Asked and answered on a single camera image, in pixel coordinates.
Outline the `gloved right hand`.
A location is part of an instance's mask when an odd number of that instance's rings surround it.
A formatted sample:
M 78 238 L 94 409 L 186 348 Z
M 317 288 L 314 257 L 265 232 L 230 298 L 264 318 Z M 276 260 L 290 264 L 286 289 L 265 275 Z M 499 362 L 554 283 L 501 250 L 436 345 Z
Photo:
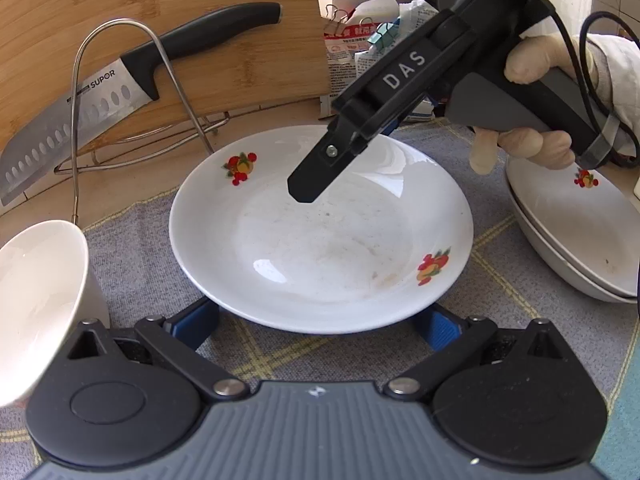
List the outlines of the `gloved right hand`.
M 587 44 L 587 70 L 597 96 L 601 101 L 611 99 L 611 77 L 605 63 L 605 55 L 595 44 Z M 570 62 L 570 52 L 559 35 L 537 36 L 524 39 L 506 59 L 506 79 L 516 84 L 530 84 L 552 68 L 559 68 L 570 77 L 576 70 Z M 476 127 L 475 138 L 469 156 L 470 167 L 484 176 L 494 170 L 498 151 L 534 164 L 560 170 L 574 164 L 572 140 L 565 131 L 540 132 L 533 128 L 516 127 L 496 131 Z

